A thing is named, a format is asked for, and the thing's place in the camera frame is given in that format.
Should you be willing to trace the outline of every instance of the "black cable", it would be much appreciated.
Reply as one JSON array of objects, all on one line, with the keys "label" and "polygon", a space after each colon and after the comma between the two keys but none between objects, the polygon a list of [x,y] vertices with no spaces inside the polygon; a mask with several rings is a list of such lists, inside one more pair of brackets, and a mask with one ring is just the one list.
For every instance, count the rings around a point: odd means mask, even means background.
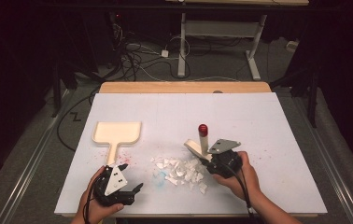
[{"label": "black cable", "polygon": [[[249,194],[248,194],[248,189],[245,187],[245,185],[243,184],[243,182],[241,181],[240,177],[238,176],[238,174],[232,169],[230,168],[227,164],[222,164],[224,167],[226,167],[233,175],[234,177],[237,179],[238,183],[241,186],[241,189],[243,190],[244,196],[246,198],[246,204],[247,204],[247,211],[248,211],[248,215],[249,218],[251,219],[251,221],[253,223],[258,223],[253,212],[252,212],[252,205],[250,203],[250,199],[249,199]],[[243,172],[243,168],[241,168],[241,173],[243,175],[243,179],[244,182],[247,183],[246,178],[244,176],[244,172]]]},{"label": "black cable", "polygon": [[84,97],[83,99],[79,100],[77,103],[75,103],[71,108],[69,108],[64,114],[63,116],[61,117],[61,120],[60,122],[58,123],[57,125],[57,137],[58,139],[60,140],[61,144],[63,144],[63,146],[65,146],[66,148],[68,148],[69,150],[75,152],[76,149],[75,148],[72,148],[70,147],[69,145],[67,145],[65,143],[65,141],[62,139],[61,135],[60,135],[60,127],[61,127],[61,124],[63,122],[63,120],[65,119],[66,115],[68,115],[76,106],[78,106],[80,103],[82,103],[83,101],[89,99],[89,104],[92,105],[92,102],[91,102],[91,98],[94,96],[94,92],[96,92],[98,89],[100,88],[100,86],[96,87],[91,93],[89,96],[86,96]]},{"label": "black cable", "polygon": [[91,199],[92,196],[92,191],[94,190],[95,183],[100,179],[100,175],[98,175],[94,181],[92,182],[92,185],[90,186],[89,194],[87,195],[87,201],[83,206],[83,219],[85,224],[90,224],[90,218],[89,218],[89,212],[90,212],[90,201],[94,200],[94,198]]}]

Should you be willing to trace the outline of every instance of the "hand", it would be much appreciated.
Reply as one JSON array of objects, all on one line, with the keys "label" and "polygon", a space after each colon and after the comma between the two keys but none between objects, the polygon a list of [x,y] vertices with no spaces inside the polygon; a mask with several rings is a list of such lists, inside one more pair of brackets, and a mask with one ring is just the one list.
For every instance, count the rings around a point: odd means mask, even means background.
[{"label": "hand", "polygon": [[[80,203],[78,205],[78,211],[72,220],[72,223],[78,224],[78,223],[83,223],[84,224],[84,218],[83,218],[83,210],[84,210],[84,205],[87,202],[87,197],[89,195],[90,187],[92,183],[94,182],[94,179],[100,175],[103,171],[105,170],[105,167],[101,167],[97,173],[92,177],[90,180],[89,186],[87,189],[83,192],[80,198]],[[108,217],[112,214],[115,214],[119,212],[121,209],[123,209],[124,205],[122,203],[115,203],[112,206],[109,207],[103,207],[101,204],[99,204],[95,199],[90,201],[90,207],[89,207],[89,221],[91,224],[96,224],[99,223],[102,219],[105,217]]]},{"label": "hand", "polygon": [[[243,166],[237,172],[237,174],[240,177],[243,184],[245,185],[245,187],[247,188],[249,198],[252,200],[253,198],[252,196],[261,194],[259,179],[258,179],[258,176],[256,175],[255,169],[249,163],[248,154],[245,151],[239,151],[238,155],[241,157],[241,160],[243,161]],[[242,200],[246,199],[244,192],[241,189],[241,186],[238,183],[237,178],[235,178],[235,176],[232,176],[227,179],[223,178],[220,175],[212,175],[212,176],[215,178],[215,180],[217,180],[218,183],[228,187],[232,191],[232,193],[235,194],[237,197],[241,198]]]}]

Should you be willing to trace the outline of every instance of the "floor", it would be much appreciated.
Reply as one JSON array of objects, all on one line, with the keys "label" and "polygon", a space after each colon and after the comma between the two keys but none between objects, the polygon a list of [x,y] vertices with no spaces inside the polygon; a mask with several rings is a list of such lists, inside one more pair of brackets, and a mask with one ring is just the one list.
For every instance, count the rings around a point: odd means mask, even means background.
[{"label": "floor", "polygon": [[[249,49],[249,39],[192,38],[189,41],[189,69],[184,79],[176,78],[177,61],[172,59],[178,56],[177,43],[170,43],[167,48],[170,50],[169,59],[164,59],[159,56],[163,47],[151,42],[135,41],[128,46],[131,58],[123,58],[123,68],[108,80],[252,80],[243,52]],[[281,38],[270,44],[259,44],[255,60],[262,81],[271,82],[283,77],[293,56],[293,53],[285,49],[287,43],[287,40]],[[130,61],[140,62],[139,69],[132,69]],[[100,75],[104,76],[110,70],[112,67],[101,66]],[[98,84],[81,74],[77,74],[77,81],[78,88],[75,91],[64,91],[63,107],[57,118],[51,117],[53,104],[49,93],[48,104],[27,126],[6,159],[0,172],[0,223],[70,221],[68,217],[54,215],[53,211],[73,159],[73,149],[77,147],[85,118],[90,112],[90,96],[98,91]],[[304,97],[290,97],[288,88],[278,88],[275,92],[329,212],[319,217],[301,217],[300,220],[304,223],[353,223],[353,156],[338,133],[320,90],[316,129],[311,128],[305,118]],[[120,223],[145,221],[119,219]],[[224,219],[212,220],[211,223],[222,221]]]}]

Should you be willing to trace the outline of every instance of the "white table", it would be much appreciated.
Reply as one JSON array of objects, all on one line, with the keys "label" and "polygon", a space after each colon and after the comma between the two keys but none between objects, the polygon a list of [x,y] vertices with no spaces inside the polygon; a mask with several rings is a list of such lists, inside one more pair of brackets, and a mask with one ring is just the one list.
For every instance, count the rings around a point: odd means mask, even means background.
[{"label": "white table", "polygon": [[[100,92],[154,92],[161,88],[176,92],[197,92],[200,83],[118,83],[103,86]],[[223,90],[222,83],[203,83],[202,89]],[[223,90],[236,90],[238,83],[224,83]],[[92,174],[106,162],[107,146],[92,141],[97,121],[142,121],[141,136],[130,147],[121,147],[117,164],[129,163],[123,172],[129,181],[124,190],[143,182],[135,203],[115,217],[243,217],[245,203],[205,174],[206,194],[196,187],[174,186],[154,174],[159,168],[151,158],[190,160],[183,143],[198,142],[197,127],[206,123],[209,142],[218,138],[238,140],[257,169],[261,188],[270,199],[295,216],[316,216],[327,210],[304,161],[282,108],[274,93],[263,83],[259,93],[99,93],[81,135],[77,152],[65,180],[55,213],[73,216],[81,192]],[[247,83],[240,84],[241,91]]]}]

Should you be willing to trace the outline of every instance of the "spatula handle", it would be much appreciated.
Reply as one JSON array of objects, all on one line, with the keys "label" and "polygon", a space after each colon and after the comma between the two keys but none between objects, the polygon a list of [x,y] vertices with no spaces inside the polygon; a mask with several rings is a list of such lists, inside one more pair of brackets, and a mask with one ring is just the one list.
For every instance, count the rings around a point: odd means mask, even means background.
[{"label": "spatula handle", "polygon": [[111,165],[116,162],[116,153],[118,150],[117,144],[111,144],[107,152],[106,165]]}]

